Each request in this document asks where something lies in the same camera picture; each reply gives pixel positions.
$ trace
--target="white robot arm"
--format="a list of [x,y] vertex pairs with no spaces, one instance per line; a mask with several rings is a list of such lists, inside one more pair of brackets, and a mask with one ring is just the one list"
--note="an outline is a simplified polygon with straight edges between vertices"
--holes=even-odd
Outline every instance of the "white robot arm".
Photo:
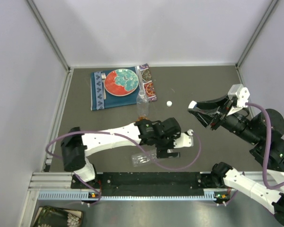
[[[256,104],[248,103],[249,92],[243,85],[233,85],[228,94],[222,98],[191,102],[188,111],[199,122],[211,130],[222,126],[246,142],[255,145],[249,152],[255,160],[263,165],[264,170],[277,183],[284,182],[284,119],[273,109],[263,109]],[[238,113],[249,111],[246,107],[255,106],[261,113],[249,120],[247,116]],[[264,180],[265,186],[256,183],[228,164],[219,163],[213,167],[213,180],[218,187],[231,187],[262,204],[284,226],[284,186],[271,187]]]
[[[96,152],[122,146],[155,145],[158,158],[178,157],[168,149],[192,147],[193,131],[181,132],[178,122],[169,118],[163,122],[141,120],[116,129],[102,131],[105,134],[84,134],[68,137],[62,141],[65,171],[73,171],[84,182],[96,178],[94,166],[86,158]],[[125,135],[132,141],[116,135]]]

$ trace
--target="red plate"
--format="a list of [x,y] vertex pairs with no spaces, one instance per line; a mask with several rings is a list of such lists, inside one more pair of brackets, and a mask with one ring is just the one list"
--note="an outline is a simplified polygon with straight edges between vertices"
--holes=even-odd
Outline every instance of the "red plate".
[[110,72],[105,79],[106,91],[114,96],[126,96],[135,91],[139,78],[135,72],[128,69],[118,69]]

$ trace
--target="bottle cap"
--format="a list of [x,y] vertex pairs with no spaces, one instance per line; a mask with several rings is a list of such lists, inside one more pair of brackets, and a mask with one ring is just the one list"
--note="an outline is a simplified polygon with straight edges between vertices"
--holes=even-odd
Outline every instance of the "bottle cap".
[[171,102],[171,101],[167,101],[167,102],[166,102],[166,105],[169,107],[169,106],[172,105],[172,102]]

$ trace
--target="clear plastic bottle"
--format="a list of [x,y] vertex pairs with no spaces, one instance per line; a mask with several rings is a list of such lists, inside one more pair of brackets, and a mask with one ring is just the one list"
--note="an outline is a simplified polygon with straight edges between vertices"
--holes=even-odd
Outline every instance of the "clear plastic bottle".
[[143,89],[140,89],[137,96],[137,111],[139,115],[139,120],[144,119],[148,116],[149,111],[149,100],[147,94]]
[[[167,152],[173,153],[173,150],[168,149]],[[147,155],[144,154],[143,152],[132,155],[132,163],[133,163],[134,167],[145,166],[145,165],[148,165],[148,164],[152,164],[154,161],[160,162],[160,161],[164,160],[164,158],[157,158],[157,150],[156,149],[147,151],[146,153],[147,153]]]

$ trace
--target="gray table surface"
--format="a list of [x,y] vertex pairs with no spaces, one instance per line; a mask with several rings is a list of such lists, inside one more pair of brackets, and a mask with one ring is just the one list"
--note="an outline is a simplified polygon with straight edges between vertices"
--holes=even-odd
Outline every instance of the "gray table surface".
[[[135,105],[91,111],[90,74],[103,69],[75,69],[62,117],[59,135],[80,126],[83,130],[105,130],[128,125],[137,120]],[[197,162],[185,171],[210,171],[218,162],[226,162],[240,171],[258,171],[261,166],[250,155],[251,145],[224,128],[216,131],[205,129],[188,113],[188,104],[219,98],[227,94],[233,84],[240,83],[234,66],[210,67],[152,67],[151,74],[158,100],[150,103],[149,119],[165,120],[175,117],[182,131],[193,129],[201,138],[202,153]],[[197,139],[193,148],[183,148],[181,158],[163,160],[162,164],[180,167],[194,159],[198,151]],[[100,172],[157,172],[164,171],[150,164],[133,167],[131,155],[140,153],[136,147],[121,147],[93,154],[89,161]],[[61,149],[56,146],[55,154]],[[54,159],[51,172],[63,171],[60,160]]]

